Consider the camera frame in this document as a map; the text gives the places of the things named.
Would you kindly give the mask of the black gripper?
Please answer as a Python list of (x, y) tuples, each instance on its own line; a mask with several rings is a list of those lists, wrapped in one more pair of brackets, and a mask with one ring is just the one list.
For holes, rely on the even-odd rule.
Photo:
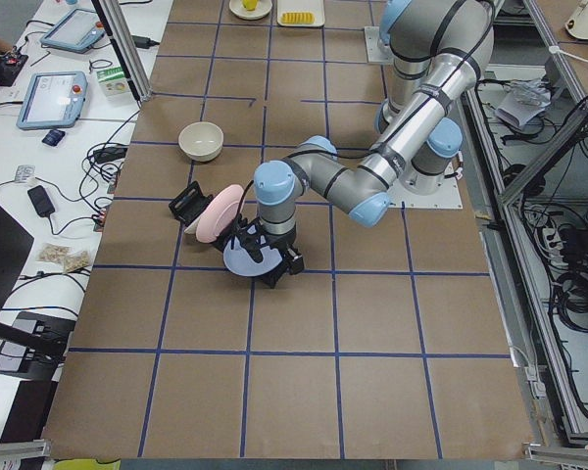
[(283, 267), (289, 274), (299, 274), (305, 268), (301, 252), (294, 246), (296, 230), (284, 235), (269, 234), (264, 226), (259, 225), (254, 250), (258, 253), (256, 263), (259, 273), (266, 274), (277, 267)]

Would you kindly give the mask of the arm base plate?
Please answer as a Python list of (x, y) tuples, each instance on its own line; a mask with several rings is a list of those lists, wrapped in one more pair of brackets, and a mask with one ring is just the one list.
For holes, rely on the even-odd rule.
[(391, 202), (399, 209), (461, 210), (463, 167), (461, 151), (442, 157), (424, 146), (388, 190)]
[(390, 65), (394, 55), (390, 47), (390, 35), (379, 26), (366, 26), (364, 37), (367, 49), (367, 61), (371, 64)]

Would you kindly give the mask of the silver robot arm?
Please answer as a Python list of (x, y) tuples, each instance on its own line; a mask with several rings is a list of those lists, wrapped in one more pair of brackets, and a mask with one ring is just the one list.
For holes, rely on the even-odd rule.
[(392, 54), (394, 82), (378, 111), (379, 137), (354, 169), (337, 161), (328, 139), (315, 136), (255, 170), (259, 215), (226, 245), (241, 249), (252, 276), (303, 269), (294, 247), (295, 203), (307, 190), (372, 227), (390, 208), (396, 181), (411, 172), (444, 172), (455, 151), (438, 137), (450, 126), (451, 105), (491, 58), (496, 14), (492, 1), (387, 2), (378, 37)]
[(391, 31), (394, 24), (402, 16), (403, 12), (410, 5), (410, 0), (388, 0), (379, 25), (379, 45), (383, 49), (390, 47)]

